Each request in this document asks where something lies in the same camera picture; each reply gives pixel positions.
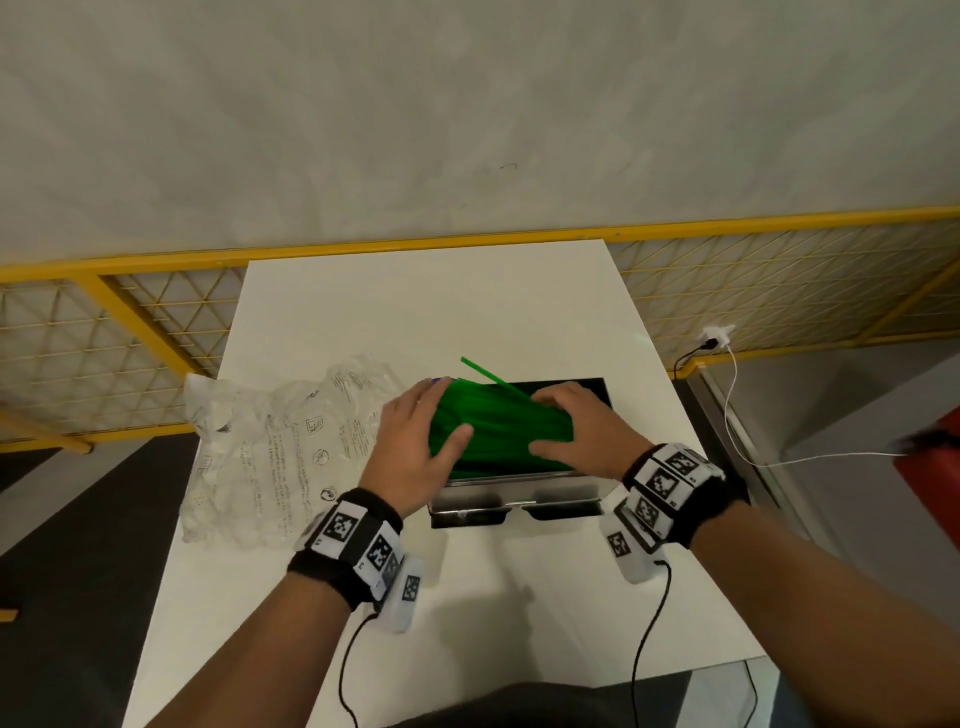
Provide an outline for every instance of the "plastic bag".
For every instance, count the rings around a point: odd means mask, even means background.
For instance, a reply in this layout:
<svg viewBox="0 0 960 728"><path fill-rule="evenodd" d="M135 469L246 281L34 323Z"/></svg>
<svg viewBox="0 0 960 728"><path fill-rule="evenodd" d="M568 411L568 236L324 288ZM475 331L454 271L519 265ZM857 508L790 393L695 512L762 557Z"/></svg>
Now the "plastic bag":
<svg viewBox="0 0 960 728"><path fill-rule="evenodd" d="M260 392L189 375L186 414L201 438L180 506L183 539L291 546L314 515L360 478L380 410L403 388L361 355L320 382Z"/></svg>

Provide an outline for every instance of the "finger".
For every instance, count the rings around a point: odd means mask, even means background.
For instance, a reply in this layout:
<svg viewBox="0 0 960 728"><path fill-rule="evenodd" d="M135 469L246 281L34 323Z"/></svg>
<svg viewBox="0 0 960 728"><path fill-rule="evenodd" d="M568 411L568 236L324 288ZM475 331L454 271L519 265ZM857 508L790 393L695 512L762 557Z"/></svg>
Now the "finger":
<svg viewBox="0 0 960 728"><path fill-rule="evenodd" d="M440 404L444 392L452 383L453 379L448 376L434 382L433 386L420 396L420 401L417 402L417 406L410 419L416 420L419 424L429 427L430 421L433 420L433 416L437 412L437 405Z"/></svg>
<svg viewBox="0 0 960 728"><path fill-rule="evenodd" d="M549 387L538 389L530 396L530 399L550 407L560 407L569 412L570 407L576 407L580 398L580 393L571 387L571 384L575 384L575 382L567 381L563 384L552 384Z"/></svg>
<svg viewBox="0 0 960 728"><path fill-rule="evenodd" d="M410 389L396 398L396 413L404 420L409 420L414 413L414 408L423 393L433 385L433 379L421 379Z"/></svg>
<svg viewBox="0 0 960 728"><path fill-rule="evenodd" d="M464 454L471 437L473 437L473 425L466 423L460 425L450 433L440 452L434 456L433 463L444 472L444 481L450 475L453 466L457 464L457 460Z"/></svg>
<svg viewBox="0 0 960 728"><path fill-rule="evenodd" d="M573 443L555 443L552 440L534 440L528 446L531 455L542 457L546 460L556 460L558 463L574 467L570 462L573 455Z"/></svg>

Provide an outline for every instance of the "left hand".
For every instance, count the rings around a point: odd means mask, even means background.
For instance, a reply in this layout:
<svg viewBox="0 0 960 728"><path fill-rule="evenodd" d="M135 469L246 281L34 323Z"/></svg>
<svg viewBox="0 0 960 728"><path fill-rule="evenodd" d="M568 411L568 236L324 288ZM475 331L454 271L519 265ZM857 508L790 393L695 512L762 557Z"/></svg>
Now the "left hand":
<svg viewBox="0 0 960 728"><path fill-rule="evenodd" d="M451 381L424 379L383 407L376 445L359 487L382 497L402 519L440 492L473 437L472 425L460 425L437 456L430 457L430 421Z"/></svg>

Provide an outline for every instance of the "bundle of green straws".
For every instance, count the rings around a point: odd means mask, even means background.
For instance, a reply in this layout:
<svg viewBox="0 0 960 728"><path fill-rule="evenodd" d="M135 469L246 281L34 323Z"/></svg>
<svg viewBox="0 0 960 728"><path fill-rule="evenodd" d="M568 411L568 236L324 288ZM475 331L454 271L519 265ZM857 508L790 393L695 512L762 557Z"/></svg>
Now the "bundle of green straws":
<svg viewBox="0 0 960 728"><path fill-rule="evenodd" d="M566 465L530 454L534 440L573 440L573 422L562 409L539 404L513 384L477 366L464 364L494 384L455 379L444 392L430 424L430 453L436 455L449 434L463 423L473 425L473 438L454 466L451 478L568 471Z"/></svg>

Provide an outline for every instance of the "wall socket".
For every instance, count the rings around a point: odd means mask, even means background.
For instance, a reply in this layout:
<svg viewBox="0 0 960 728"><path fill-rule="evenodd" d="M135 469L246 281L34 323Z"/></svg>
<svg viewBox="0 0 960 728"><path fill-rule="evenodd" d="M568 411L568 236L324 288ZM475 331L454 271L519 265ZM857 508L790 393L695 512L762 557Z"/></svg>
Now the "wall socket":
<svg viewBox="0 0 960 728"><path fill-rule="evenodd" d="M704 332L700 334L700 343L703 344L708 339L717 340L717 349L725 349L730 345L730 337L736 324L730 324L725 327L704 327Z"/></svg>

